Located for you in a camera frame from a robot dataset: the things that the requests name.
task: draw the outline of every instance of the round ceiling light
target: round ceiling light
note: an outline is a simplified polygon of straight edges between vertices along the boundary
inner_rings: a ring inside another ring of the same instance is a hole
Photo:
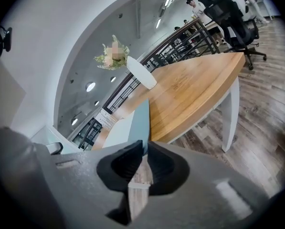
[[[93,90],[93,88],[95,87],[95,83],[94,82],[89,82],[86,84],[86,91],[90,92],[91,90]]]
[[[77,118],[73,118],[73,119],[71,120],[71,125],[75,125],[75,123],[77,123]]]

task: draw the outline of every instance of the wooden floor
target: wooden floor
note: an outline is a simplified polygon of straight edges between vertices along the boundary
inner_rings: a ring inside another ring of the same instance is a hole
[[[239,75],[239,118],[230,150],[224,153],[221,149],[220,106],[172,144],[221,160],[271,197],[285,186],[285,25],[274,19],[261,26],[259,34],[256,50],[266,53],[267,61],[253,55],[254,70],[245,66]],[[146,191],[129,189],[133,217],[146,204]]]

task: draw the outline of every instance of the flower bouquet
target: flower bouquet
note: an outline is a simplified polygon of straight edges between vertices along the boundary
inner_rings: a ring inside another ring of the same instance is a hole
[[[128,47],[122,45],[117,37],[113,35],[112,47],[106,47],[104,44],[104,55],[95,57],[95,60],[102,65],[99,68],[107,70],[116,70],[127,65]]]

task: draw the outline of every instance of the wooden table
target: wooden table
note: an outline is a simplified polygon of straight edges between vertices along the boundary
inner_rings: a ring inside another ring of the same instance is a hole
[[[238,74],[245,63],[242,52],[220,53],[188,59],[157,68],[157,85],[139,85],[113,113],[127,117],[146,98],[150,103],[150,140],[170,143],[222,104],[223,145],[232,143],[239,112]],[[109,132],[102,129],[94,149],[102,148]]]

